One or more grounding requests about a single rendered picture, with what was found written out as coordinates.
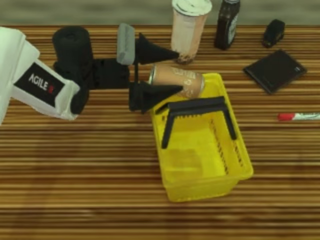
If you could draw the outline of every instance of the wooden surface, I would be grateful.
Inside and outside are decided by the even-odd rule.
[[[52,66],[51,36],[58,27],[13,28]],[[0,127],[0,239],[320,239],[320,121],[277,121],[279,112],[320,112],[320,28],[287,27],[272,49],[260,44],[264,29],[239,27],[232,48],[220,51],[209,26],[196,61],[180,66],[222,75],[253,163],[252,179],[225,197],[170,203],[150,116],[129,112],[127,90],[92,92],[72,122],[12,100]],[[95,57],[114,57],[117,27],[88,30]],[[169,27],[136,26],[136,32],[170,47]],[[279,48],[308,74],[269,96],[242,68]],[[150,68],[140,67],[141,79]]]

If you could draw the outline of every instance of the dark bottle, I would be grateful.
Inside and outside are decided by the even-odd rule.
[[[240,0],[222,0],[214,41],[216,48],[227,50],[233,43],[239,11]]]

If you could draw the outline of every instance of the cup lid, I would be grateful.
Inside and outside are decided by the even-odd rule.
[[[172,7],[183,15],[196,17],[209,13],[212,3],[211,0],[172,0]]]

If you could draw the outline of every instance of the yellow plastic container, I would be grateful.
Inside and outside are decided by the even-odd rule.
[[[162,138],[169,110],[156,114],[167,102],[186,100],[174,95],[151,110],[162,182],[172,202],[186,202],[228,194],[239,180],[253,175],[253,167],[236,121],[222,78],[203,75],[205,88],[200,98],[224,96],[237,136],[232,140],[222,111],[174,121],[169,144]]]

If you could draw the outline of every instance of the red marker cap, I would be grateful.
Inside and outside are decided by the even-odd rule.
[[[295,113],[280,113],[278,115],[279,121],[291,121],[295,117]]]

